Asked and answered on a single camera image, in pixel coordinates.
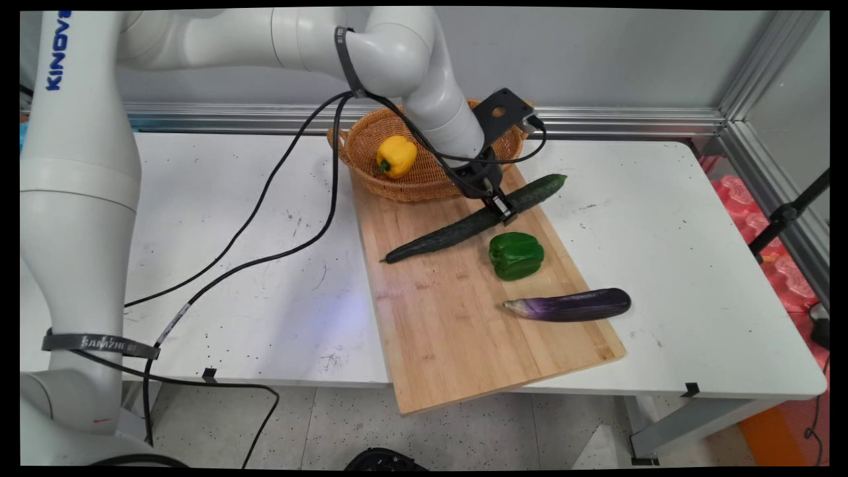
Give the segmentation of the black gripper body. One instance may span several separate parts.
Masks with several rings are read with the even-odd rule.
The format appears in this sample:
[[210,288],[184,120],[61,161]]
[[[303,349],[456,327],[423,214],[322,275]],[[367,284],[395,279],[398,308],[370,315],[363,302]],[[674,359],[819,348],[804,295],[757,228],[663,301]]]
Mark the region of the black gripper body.
[[469,199],[493,200],[505,198],[501,188],[503,170],[493,148],[482,151],[485,161],[469,161],[455,169],[455,186]]

